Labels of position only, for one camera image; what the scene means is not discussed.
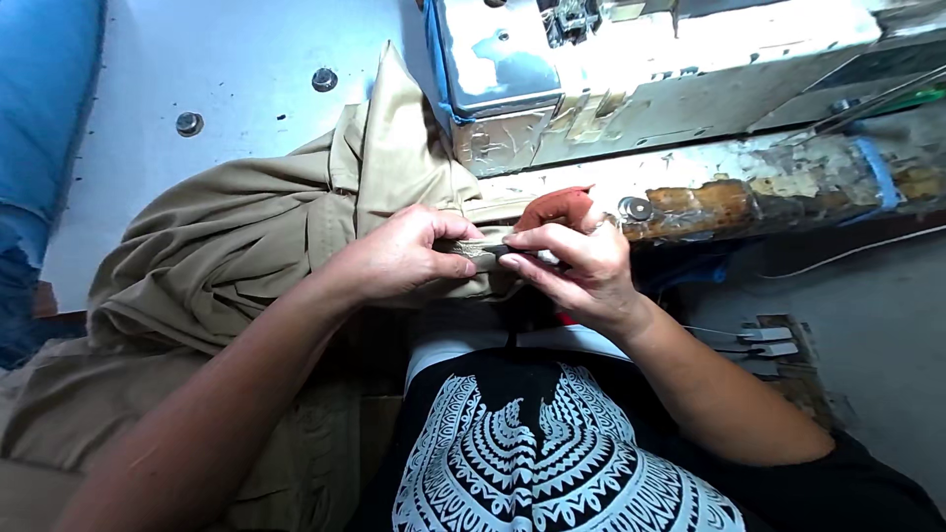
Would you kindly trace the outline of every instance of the wire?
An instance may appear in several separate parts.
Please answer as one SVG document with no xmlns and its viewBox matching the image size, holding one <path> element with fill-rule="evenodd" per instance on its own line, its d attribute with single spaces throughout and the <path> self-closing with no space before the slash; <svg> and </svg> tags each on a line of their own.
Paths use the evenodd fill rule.
<svg viewBox="0 0 946 532">
<path fill-rule="evenodd" d="M 693 330 L 704 330 L 704 331 L 706 331 L 706 332 L 715 332 L 715 333 L 717 333 L 717 334 L 725 334 L 725 335 L 728 335 L 728 336 L 735 336 L 735 337 L 737 337 L 737 338 L 743 338 L 743 337 L 745 337 L 745 336 L 748 336 L 748 334 L 737 334 L 737 333 L 735 333 L 735 332 L 726 332 L 726 331 L 724 331 L 724 330 L 716 330 L 715 328 L 692 327 L 692 326 L 689 326 L 689 325 L 683 325 L 683 326 L 681 326 L 681 327 L 683 327 L 683 328 L 691 328 L 691 329 L 693 329 Z"/>
<path fill-rule="evenodd" d="M 850 251 L 846 251 L 846 252 L 842 253 L 841 255 L 837 255 L 837 256 L 834 256 L 834 257 L 831 257 L 831 258 L 826 258 L 826 259 L 822 260 L 821 262 L 816 262 L 815 264 L 812 264 L 811 266 L 809 266 L 809 267 L 807 267 L 807 268 L 802 268 L 801 270 L 798 270 L 797 272 L 792 272 L 792 273 L 790 273 L 790 274 L 785 274 L 785 275 L 761 275 L 761 274 L 757 274 L 757 275 L 758 275 L 759 277 L 763 278 L 763 279 L 784 279 L 784 278 L 788 278 L 788 277 L 794 277 L 795 275 L 801 275 L 801 274 L 808 273 L 808 272 L 810 272 L 811 270 L 813 270 L 813 269 L 815 269 L 815 268 L 818 268 L 819 266 L 824 266 L 825 264 L 829 264 L 829 263 L 831 263 L 831 262 L 835 262 L 836 260 L 839 260 L 839 259 L 841 259 L 841 258 L 849 257 L 849 256 L 851 256 L 851 255 L 854 255 L 855 253 L 859 253 L 859 252 L 862 252 L 862 251 L 865 251 L 865 250 L 868 250 L 868 249 L 871 249 L 871 248 L 875 248 L 875 247 L 880 247 L 880 246 L 883 246 L 883 245 L 886 245 L 886 244 L 890 244 L 890 243 L 893 243 L 893 242 L 899 242 L 899 241 L 901 241 L 901 240 L 909 240 L 909 239 L 912 239 L 912 238 L 914 238 L 914 237 L 921 237 L 921 236 L 923 236 L 923 235 L 929 235 L 930 233 L 936 233 L 936 231 L 942 231 L 943 229 L 946 229 L 946 225 L 939 225 L 939 226 L 937 226 L 937 227 L 931 227 L 931 228 L 929 228 L 929 229 L 923 229 L 922 231 L 917 231 L 916 233 L 909 233 L 909 234 L 903 235 L 903 236 L 901 236 L 901 237 L 896 237 L 895 239 L 881 240 L 881 241 L 879 241 L 879 242 L 874 242 L 874 243 L 868 244 L 868 245 L 866 245 L 866 246 L 861 246 L 861 247 L 859 247 L 859 248 L 854 248 L 854 249 L 852 249 L 852 250 L 850 250 Z"/>
<path fill-rule="evenodd" d="M 755 355 L 757 353 L 764 353 L 765 349 L 714 349 L 717 353 L 738 353 L 740 355 Z"/>
</svg>

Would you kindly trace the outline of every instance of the person's left hand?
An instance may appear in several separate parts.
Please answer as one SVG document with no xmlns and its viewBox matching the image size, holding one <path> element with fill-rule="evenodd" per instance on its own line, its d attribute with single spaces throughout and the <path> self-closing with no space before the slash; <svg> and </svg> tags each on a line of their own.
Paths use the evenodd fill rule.
<svg viewBox="0 0 946 532">
<path fill-rule="evenodd" d="M 332 256 L 320 275 L 352 291 L 358 301 L 392 297 L 439 278 L 466 278 L 476 265 L 430 249 L 436 239 L 481 239 L 473 222 L 416 204 L 394 213 L 363 239 Z"/>
</svg>

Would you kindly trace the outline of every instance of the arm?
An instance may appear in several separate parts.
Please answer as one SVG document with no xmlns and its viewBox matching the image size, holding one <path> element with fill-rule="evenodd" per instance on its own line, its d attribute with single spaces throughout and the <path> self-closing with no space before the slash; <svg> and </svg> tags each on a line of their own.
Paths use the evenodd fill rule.
<svg viewBox="0 0 946 532">
<path fill-rule="evenodd" d="M 481 237 L 459 216 L 415 205 L 345 247 L 100 456 L 57 530 L 195 530 L 214 521 L 344 319 L 371 299 L 474 275 L 468 259 L 430 246 Z"/>
<path fill-rule="evenodd" d="M 727 460 L 798 464 L 833 449 L 832 438 L 794 405 L 694 338 L 631 282 L 629 246 L 614 225 L 585 236 L 555 223 L 505 243 L 551 250 L 571 265 L 559 274 L 526 255 L 499 262 L 517 270 L 640 368 L 683 434 Z"/>
</svg>

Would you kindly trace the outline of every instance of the person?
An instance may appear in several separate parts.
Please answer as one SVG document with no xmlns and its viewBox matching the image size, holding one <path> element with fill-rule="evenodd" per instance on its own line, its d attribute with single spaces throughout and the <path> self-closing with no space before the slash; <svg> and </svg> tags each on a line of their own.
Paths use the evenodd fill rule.
<svg viewBox="0 0 946 532">
<path fill-rule="evenodd" d="M 352 242 L 97 459 L 57 529 L 212 523 L 342 322 L 432 279 L 472 276 L 468 259 L 431 245 L 481 236 L 415 205 Z M 610 223 L 590 235 L 551 223 L 505 242 L 570 265 L 499 259 L 618 357 L 502 345 L 413 364 L 350 529 L 946 530 L 917 484 L 639 294 Z"/>
</svg>

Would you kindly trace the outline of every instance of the fingernail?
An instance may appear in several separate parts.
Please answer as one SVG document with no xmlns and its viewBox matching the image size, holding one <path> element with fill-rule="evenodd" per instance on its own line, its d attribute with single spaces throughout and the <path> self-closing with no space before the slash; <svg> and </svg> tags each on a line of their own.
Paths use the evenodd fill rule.
<svg viewBox="0 0 946 532">
<path fill-rule="evenodd" d="M 514 272 L 518 272 L 519 265 L 522 263 L 521 260 L 522 258 L 515 254 L 503 255 L 499 258 L 499 265 L 509 268 Z"/>
</svg>

